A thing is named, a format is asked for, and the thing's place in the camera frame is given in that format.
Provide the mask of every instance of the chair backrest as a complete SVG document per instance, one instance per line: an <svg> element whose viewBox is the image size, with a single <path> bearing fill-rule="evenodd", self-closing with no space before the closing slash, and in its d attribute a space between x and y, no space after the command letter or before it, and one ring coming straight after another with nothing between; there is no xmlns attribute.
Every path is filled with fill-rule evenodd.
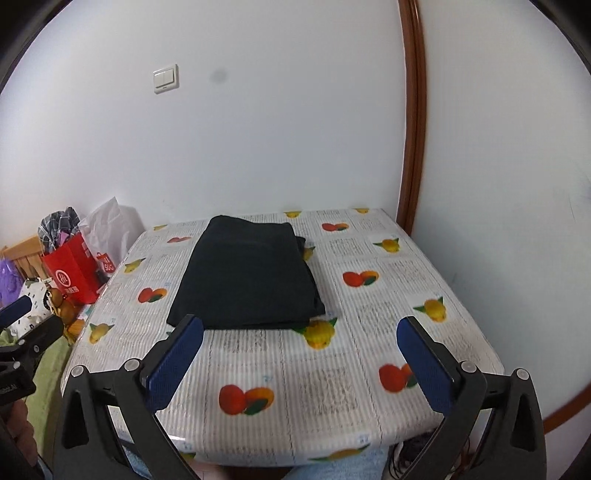
<svg viewBox="0 0 591 480"><path fill-rule="evenodd" d="M43 246L37 235L0 250L0 258L12 260L23 278L49 278L41 262L42 256Z"/></svg>

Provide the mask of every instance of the green cloth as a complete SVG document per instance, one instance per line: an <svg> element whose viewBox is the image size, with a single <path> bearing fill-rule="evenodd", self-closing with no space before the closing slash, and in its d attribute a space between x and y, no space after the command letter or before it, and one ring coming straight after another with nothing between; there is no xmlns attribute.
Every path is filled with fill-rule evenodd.
<svg viewBox="0 0 591 480"><path fill-rule="evenodd" d="M16 342L17 339L12 338L8 329L4 329L2 333L0 333L0 346L14 345Z"/></svg>
<svg viewBox="0 0 591 480"><path fill-rule="evenodd" d="M45 351L33 378L37 390L25 401L29 409L28 421L35 428L39 455L50 466L53 464L53 440L61 407L60 379L71 351L72 347L65 337Z"/></svg>

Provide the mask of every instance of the blue jeans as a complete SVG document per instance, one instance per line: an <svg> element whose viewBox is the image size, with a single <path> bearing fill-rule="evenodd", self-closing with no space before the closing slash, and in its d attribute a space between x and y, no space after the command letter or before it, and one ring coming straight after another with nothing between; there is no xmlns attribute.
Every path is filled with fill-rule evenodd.
<svg viewBox="0 0 591 480"><path fill-rule="evenodd" d="M127 448L124 449L136 473L148 479L152 478L144 462ZM334 462L295 467L284 480L380 480L387 460L387 447L368 450Z"/></svg>

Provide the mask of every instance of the blue gripper pad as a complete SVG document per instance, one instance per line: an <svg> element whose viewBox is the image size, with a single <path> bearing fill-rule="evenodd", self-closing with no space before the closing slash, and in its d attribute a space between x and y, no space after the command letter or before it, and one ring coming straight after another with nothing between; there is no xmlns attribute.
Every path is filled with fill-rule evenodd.
<svg viewBox="0 0 591 480"><path fill-rule="evenodd" d="M174 343L146 381L146 407L152 412L165 409L173 399L203 343L203 322L197 317L192 317L180 335L173 339L175 333L173 331L170 337L164 340L174 340Z"/></svg>
<svg viewBox="0 0 591 480"><path fill-rule="evenodd" d="M0 309L0 328L8 328L19 318L29 313L32 307L31 299L26 295L9 303L6 307Z"/></svg>
<svg viewBox="0 0 591 480"><path fill-rule="evenodd" d="M417 329L421 329L432 345L428 345ZM433 346L441 345L433 342L423 327L413 318L408 317L398 323L396 329L398 348L408 362L429 406L434 411L448 415L454 405L453 380L437 359Z"/></svg>

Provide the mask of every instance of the metal screw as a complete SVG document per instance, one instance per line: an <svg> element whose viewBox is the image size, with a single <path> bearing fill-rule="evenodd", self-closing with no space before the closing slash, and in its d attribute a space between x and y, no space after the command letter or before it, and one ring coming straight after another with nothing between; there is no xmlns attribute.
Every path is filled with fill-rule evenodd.
<svg viewBox="0 0 591 480"><path fill-rule="evenodd" d="M84 367L82 365L76 365L70 373L73 377L79 377L84 373Z"/></svg>
<svg viewBox="0 0 591 480"><path fill-rule="evenodd" d="M528 373L527 370L524 370L523 368L518 368L517 369L517 376L522 380L528 380L530 377L530 374Z"/></svg>
<svg viewBox="0 0 591 480"><path fill-rule="evenodd" d="M138 367L139 367L139 360L136 358L132 358L130 360L127 360L123 364L123 368L125 368L128 372L132 372L135 369L137 369Z"/></svg>
<svg viewBox="0 0 591 480"><path fill-rule="evenodd" d="M476 372L476 365L473 362L462 362L462 370L467 374Z"/></svg>

